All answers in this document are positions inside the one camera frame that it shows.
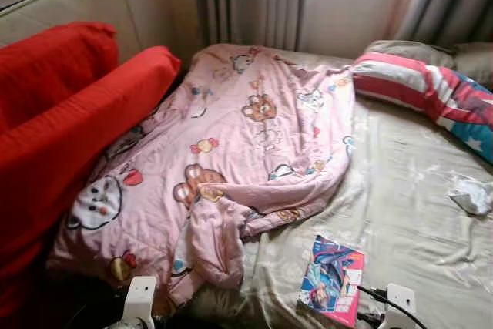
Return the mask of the colourful comic book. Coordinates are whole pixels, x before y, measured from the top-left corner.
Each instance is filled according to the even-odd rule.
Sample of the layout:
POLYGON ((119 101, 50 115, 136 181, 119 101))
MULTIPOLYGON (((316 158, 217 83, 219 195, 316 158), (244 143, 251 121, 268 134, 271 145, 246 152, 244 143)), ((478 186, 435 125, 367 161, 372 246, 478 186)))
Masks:
POLYGON ((365 265, 364 253, 317 235, 298 301, 335 324, 355 329, 365 265))

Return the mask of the bed with beige sheet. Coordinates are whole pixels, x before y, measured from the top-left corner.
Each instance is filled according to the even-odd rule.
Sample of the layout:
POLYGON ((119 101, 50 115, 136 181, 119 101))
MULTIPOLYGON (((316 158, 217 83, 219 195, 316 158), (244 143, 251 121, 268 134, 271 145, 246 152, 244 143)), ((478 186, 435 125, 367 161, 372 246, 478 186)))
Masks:
POLYGON ((453 196, 491 195, 492 167, 426 116, 358 90, 359 65, 219 44, 196 53, 185 86, 218 87, 233 116, 271 102, 286 119, 251 131, 224 164, 220 205, 258 223, 234 254, 233 282, 206 283, 170 327, 316 328, 332 322, 300 293, 317 235, 363 252, 369 287, 415 291, 430 329, 492 329, 490 216, 453 196))

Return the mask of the crumpled white cloth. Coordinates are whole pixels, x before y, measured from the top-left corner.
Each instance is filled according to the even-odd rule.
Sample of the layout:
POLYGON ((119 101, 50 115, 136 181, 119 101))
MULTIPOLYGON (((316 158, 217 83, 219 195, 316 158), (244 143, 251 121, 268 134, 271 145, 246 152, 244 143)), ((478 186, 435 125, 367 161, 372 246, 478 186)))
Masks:
POLYGON ((493 183, 469 177, 455 178, 448 198, 468 215, 483 217, 492 212, 493 183))

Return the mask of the pink cartoon print blanket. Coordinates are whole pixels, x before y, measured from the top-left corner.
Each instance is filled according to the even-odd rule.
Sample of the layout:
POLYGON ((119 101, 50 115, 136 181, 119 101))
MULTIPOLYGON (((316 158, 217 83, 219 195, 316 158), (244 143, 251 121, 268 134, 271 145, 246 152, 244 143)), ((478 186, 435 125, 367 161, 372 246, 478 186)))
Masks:
POLYGON ((236 289, 244 242, 327 208, 347 172, 351 65, 219 44, 103 150, 59 228, 50 270, 157 280, 166 308, 205 284, 236 289))

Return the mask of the striped red blue bolster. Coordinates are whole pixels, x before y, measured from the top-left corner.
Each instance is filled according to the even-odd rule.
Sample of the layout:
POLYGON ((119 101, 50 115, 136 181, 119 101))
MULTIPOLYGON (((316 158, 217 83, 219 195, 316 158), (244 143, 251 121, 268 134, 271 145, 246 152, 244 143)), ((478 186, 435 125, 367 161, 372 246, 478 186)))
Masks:
POLYGON ((400 55, 366 53, 351 68, 355 89, 424 114, 493 163, 493 94, 468 76, 400 55))

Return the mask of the beige pillow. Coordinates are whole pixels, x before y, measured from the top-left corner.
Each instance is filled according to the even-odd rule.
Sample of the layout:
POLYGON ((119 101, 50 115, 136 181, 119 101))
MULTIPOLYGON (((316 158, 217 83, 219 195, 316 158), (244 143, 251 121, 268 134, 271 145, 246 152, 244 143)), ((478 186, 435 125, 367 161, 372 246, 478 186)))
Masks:
POLYGON ((454 45, 453 58, 455 71, 468 76, 487 89, 492 89, 493 45, 490 42, 454 45))
POLYGON ((457 67, 454 56, 448 49, 415 41, 377 40, 367 45, 363 53, 400 55, 411 60, 426 62, 427 65, 437 65, 449 69, 457 67))

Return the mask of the long red cushion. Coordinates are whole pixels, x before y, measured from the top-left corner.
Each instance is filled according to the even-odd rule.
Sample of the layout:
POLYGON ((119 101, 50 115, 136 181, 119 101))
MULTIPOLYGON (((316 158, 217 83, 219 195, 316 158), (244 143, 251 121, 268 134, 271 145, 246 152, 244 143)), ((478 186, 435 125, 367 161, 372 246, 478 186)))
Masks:
POLYGON ((96 157, 147 117, 182 63, 119 60, 116 30, 73 22, 0 48, 0 329, 53 322, 40 260, 96 157))

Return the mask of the quilted cream mattress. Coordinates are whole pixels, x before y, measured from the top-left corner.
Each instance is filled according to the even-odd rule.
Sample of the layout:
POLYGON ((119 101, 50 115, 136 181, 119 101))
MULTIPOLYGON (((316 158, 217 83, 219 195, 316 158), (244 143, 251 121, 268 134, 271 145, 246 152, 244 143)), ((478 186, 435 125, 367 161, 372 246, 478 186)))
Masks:
POLYGON ((120 62, 144 49, 127 0, 0 0, 0 48, 72 22, 111 25, 120 62))

